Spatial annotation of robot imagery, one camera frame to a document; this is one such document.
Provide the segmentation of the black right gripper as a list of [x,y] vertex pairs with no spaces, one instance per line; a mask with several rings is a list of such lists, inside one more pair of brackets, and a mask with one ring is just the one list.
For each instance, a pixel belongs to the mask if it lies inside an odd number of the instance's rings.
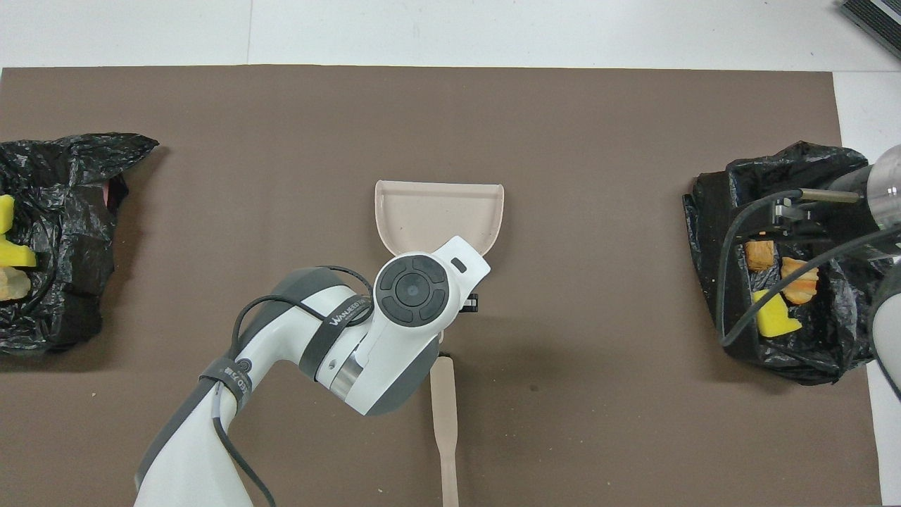
[[825,221],[843,206],[843,203],[789,198],[769,202],[748,218],[748,240],[830,243]]

